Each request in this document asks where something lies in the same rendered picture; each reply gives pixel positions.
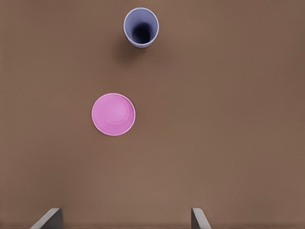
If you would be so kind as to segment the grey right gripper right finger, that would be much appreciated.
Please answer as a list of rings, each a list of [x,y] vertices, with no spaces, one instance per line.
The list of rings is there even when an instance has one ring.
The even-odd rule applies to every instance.
[[[191,229],[212,229],[201,208],[191,209]]]

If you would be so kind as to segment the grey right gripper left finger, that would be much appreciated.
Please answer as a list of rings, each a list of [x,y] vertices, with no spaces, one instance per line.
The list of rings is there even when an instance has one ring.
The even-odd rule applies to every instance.
[[[63,229],[61,208],[51,208],[30,229]]]

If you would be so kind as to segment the pink bowl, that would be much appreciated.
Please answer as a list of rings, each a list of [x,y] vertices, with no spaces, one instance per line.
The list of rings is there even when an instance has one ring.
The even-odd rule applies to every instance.
[[[108,93],[93,104],[91,119],[95,127],[105,135],[120,136],[134,125],[136,111],[131,100],[119,93]]]

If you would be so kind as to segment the blue cup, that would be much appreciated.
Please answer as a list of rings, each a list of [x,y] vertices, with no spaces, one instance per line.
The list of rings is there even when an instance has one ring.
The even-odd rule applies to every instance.
[[[148,8],[135,8],[127,13],[123,30],[128,41],[135,47],[144,49],[152,45],[159,33],[159,21]]]

